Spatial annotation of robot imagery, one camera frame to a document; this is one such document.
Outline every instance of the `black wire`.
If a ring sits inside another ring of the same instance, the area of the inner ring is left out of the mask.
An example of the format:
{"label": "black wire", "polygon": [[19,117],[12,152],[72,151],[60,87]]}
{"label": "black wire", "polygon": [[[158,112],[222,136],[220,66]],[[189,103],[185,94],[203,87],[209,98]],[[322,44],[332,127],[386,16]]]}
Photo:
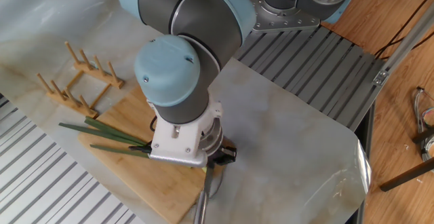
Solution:
{"label": "black wire", "polygon": [[154,116],[154,118],[152,119],[152,121],[151,121],[151,124],[149,125],[149,128],[151,129],[151,131],[155,131],[155,129],[154,129],[154,123],[155,123],[155,121],[157,120],[157,116]]}
{"label": "black wire", "polygon": [[151,153],[152,152],[151,143],[152,141],[147,143],[145,146],[129,146],[128,149],[130,151],[141,151],[143,153]]}
{"label": "black wire", "polygon": [[416,10],[413,12],[413,14],[408,18],[407,22],[398,30],[398,32],[395,34],[395,36],[390,40],[390,42],[385,45],[384,47],[380,48],[377,53],[375,54],[376,57],[375,58],[380,58],[381,54],[390,46],[395,45],[396,43],[399,43],[403,40],[403,38],[401,38],[398,41],[393,42],[393,40],[395,40],[395,38],[398,37],[398,35],[405,29],[405,27],[410,23],[410,21],[415,17],[415,15],[419,12],[419,10],[423,7],[423,5],[427,2],[428,0],[424,0],[417,8]]}
{"label": "black wire", "polygon": [[[417,47],[419,47],[420,45],[422,45],[424,42],[428,41],[430,38],[432,38],[432,36],[434,36],[434,31],[433,31],[431,34],[429,34],[428,37],[424,38],[422,41],[420,41],[419,43],[417,43],[417,44],[412,48],[412,50],[416,49]],[[387,58],[390,58],[390,56],[383,57],[383,58],[380,58],[380,59],[387,59]]]}

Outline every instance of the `wooden peg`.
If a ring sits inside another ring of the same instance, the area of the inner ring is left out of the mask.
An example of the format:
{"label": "wooden peg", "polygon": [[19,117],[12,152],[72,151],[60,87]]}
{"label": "wooden peg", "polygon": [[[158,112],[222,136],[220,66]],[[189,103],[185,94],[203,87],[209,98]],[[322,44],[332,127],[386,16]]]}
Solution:
{"label": "wooden peg", "polygon": [[113,79],[115,80],[115,82],[118,82],[119,80],[117,79],[117,76],[116,76],[115,70],[113,69],[113,66],[111,65],[111,62],[108,61],[108,62],[107,62],[107,65],[108,65],[108,67],[109,67],[109,69],[110,69],[110,72],[111,72],[111,75],[113,76]]}
{"label": "wooden peg", "polygon": [[36,74],[36,76],[39,78],[39,81],[41,81],[42,85],[44,86],[44,88],[47,90],[47,92],[49,94],[53,94],[53,90],[48,86],[48,84],[45,82],[45,80],[42,78],[41,74]]}
{"label": "wooden peg", "polygon": [[76,55],[75,55],[73,49],[71,48],[71,46],[69,45],[69,42],[65,41],[65,45],[66,45],[66,47],[68,48],[69,53],[71,54],[71,56],[74,58],[75,63],[76,63],[76,64],[80,64],[80,61],[79,61],[79,59],[76,57]]}
{"label": "wooden peg", "polygon": [[102,98],[102,95],[107,92],[107,90],[110,88],[111,84],[107,84],[105,88],[102,90],[102,92],[95,98],[95,100],[90,105],[91,109],[95,108],[96,103]]}
{"label": "wooden peg", "polygon": [[68,88],[65,88],[66,94],[68,94],[69,99],[74,103],[75,106],[80,107],[80,104],[75,100],[74,96],[69,92]]}
{"label": "wooden peg", "polygon": [[81,54],[81,57],[83,57],[84,63],[86,63],[86,65],[89,68],[89,70],[91,70],[92,69],[92,65],[89,63],[89,60],[87,59],[87,57],[84,54],[84,52],[83,52],[82,49],[80,49],[80,54]]}
{"label": "wooden peg", "polygon": [[96,55],[94,55],[94,60],[96,63],[96,66],[98,67],[98,69],[100,70],[101,76],[105,76],[106,73],[104,72],[104,70],[102,69],[102,66],[100,64],[100,61],[98,60],[98,58],[96,57]]}
{"label": "wooden peg", "polygon": [[89,105],[87,105],[87,103],[86,103],[86,101],[84,100],[83,96],[80,95],[79,98],[80,98],[81,104],[84,106],[84,108],[86,109],[86,111],[87,111],[89,114],[92,114],[93,112],[92,112],[92,110],[90,110]]}
{"label": "wooden peg", "polygon": [[71,86],[74,85],[75,82],[77,82],[77,80],[83,75],[84,71],[79,71],[74,78],[68,83],[68,85],[66,85],[66,88],[71,88]]}
{"label": "wooden peg", "polygon": [[63,101],[66,101],[66,98],[63,96],[62,92],[60,91],[56,83],[53,80],[51,80],[50,82],[52,83],[54,90],[57,92],[57,95],[59,95]]}

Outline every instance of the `white marble surface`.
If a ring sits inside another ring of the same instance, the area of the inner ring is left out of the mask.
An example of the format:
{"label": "white marble surface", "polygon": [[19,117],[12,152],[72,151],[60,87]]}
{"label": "white marble surface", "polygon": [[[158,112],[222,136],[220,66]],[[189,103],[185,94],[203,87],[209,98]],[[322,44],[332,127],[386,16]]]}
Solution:
{"label": "white marble surface", "polygon": [[[0,0],[0,13],[0,93],[145,223],[165,223],[79,144],[76,132],[57,126],[81,124],[83,116],[46,97],[35,76],[60,87],[71,80],[76,70],[64,41],[110,60],[127,85],[109,90],[96,107],[103,112],[131,89],[136,53],[160,34],[117,0]],[[83,78],[71,92],[92,101],[104,84]],[[357,209],[366,193],[364,158],[351,131],[236,60],[211,90],[239,157],[210,202],[207,223],[344,223]],[[183,223],[190,222],[188,215]]]}

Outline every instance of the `robotic arm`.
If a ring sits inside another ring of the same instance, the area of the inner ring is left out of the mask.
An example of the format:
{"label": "robotic arm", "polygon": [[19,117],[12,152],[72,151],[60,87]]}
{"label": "robotic arm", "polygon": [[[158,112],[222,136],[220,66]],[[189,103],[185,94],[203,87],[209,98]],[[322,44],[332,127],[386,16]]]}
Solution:
{"label": "robotic arm", "polygon": [[[337,20],[349,0],[119,1],[130,14],[164,34],[144,45],[134,65],[158,118],[152,143],[143,150],[154,160],[207,166],[195,217],[195,223],[204,223],[214,165],[234,162],[237,156],[236,148],[222,144],[222,106],[208,86],[252,28],[315,28],[319,21],[300,9]],[[305,25],[302,17],[310,24]]]}
{"label": "robotic arm", "polygon": [[235,161],[222,146],[222,107],[208,86],[255,24],[249,0],[120,0],[165,34],[137,55],[135,73],[158,117],[149,157],[204,167]]}

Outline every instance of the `metal grating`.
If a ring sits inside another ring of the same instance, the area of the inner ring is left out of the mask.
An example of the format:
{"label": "metal grating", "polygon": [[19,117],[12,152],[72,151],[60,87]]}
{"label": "metal grating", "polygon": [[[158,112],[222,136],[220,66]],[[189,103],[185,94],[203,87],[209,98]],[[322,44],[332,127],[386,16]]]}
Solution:
{"label": "metal grating", "polygon": [[0,223],[143,224],[2,96]]}
{"label": "metal grating", "polygon": [[234,58],[353,131],[380,92],[372,80],[384,64],[322,26],[250,33]]}

